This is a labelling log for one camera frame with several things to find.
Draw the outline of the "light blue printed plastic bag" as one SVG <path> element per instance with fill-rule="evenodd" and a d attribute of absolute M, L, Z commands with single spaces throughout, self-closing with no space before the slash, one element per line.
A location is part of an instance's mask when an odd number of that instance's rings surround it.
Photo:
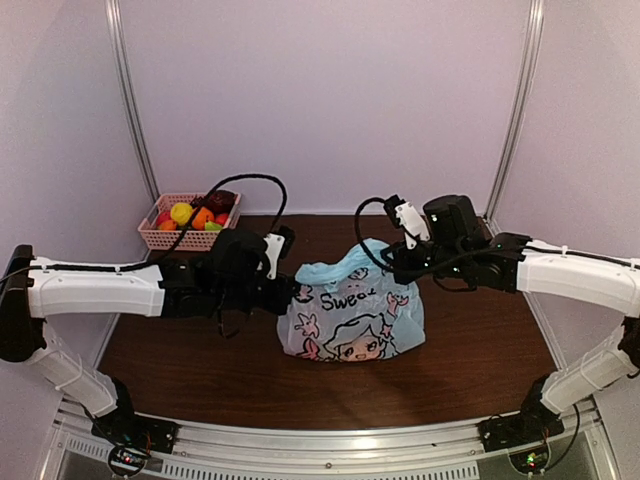
<path fill-rule="evenodd" d="M 276 332 L 285 354 L 323 362 L 387 360 L 426 342 L 425 310 L 416 283 L 402 285 L 377 260 L 388 244 L 367 239 L 336 263 L 302 265 L 295 280 L 308 303 L 294 299 L 278 318 Z"/>

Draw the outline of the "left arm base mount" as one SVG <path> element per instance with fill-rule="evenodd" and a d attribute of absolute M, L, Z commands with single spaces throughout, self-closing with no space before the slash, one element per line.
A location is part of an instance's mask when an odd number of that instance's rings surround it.
<path fill-rule="evenodd" d="M 129 450 L 171 454 L 178 424 L 137 414 L 127 387 L 118 379 L 113 379 L 113 383 L 117 394 L 116 408 L 103 416 L 85 412 L 93 424 L 92 434 Z"/>

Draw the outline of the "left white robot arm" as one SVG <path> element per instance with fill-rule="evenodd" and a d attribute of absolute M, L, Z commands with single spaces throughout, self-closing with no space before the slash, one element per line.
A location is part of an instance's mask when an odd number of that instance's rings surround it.
<path fill-rule="evenodd" d="M 266 236 L 225 229 L 189 260 L 147 264 L 56 263 L 18 246 L 1 280 L 1 358 L 37 368 L 123 444 L 144 433 L 127 389 L 83 365 L 45 321 L 53 315 L 131 314 L 149 318 L 217 317 L 258 308 L 287 312 L 300 285 L 278 270 L 295 239 L 285 227 Z"/>

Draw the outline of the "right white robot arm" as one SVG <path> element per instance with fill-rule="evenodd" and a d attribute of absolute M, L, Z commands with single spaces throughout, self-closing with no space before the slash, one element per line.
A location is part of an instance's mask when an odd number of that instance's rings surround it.
<path fill-rule="evenodd" d="M 467 291 L 545 294 L 616 311 L 623 321 L 599 345 L 533 387 L 513 419 L 519 440 L 535 440 L 573 404 L 639 374 L 639 262 L 554 246 L 527 235 L 489 235 L 471 200 L 445 195 L 416 209 L 393 195 L 382 202 L 404 239 L 382 257 L 399 283 L 429 276 L 460 280 Z"/>

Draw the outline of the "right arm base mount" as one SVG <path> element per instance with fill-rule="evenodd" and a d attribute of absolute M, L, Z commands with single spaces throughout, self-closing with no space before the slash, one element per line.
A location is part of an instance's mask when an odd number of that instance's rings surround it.
<path fill-rule="evenodd" d="M 518 413 L 493 415 L 477 424 L 485 452 L 542 442 L 565 431 L 560 415 L 541 403 L 546 380 L 543 376 L 532 384 Z"/>

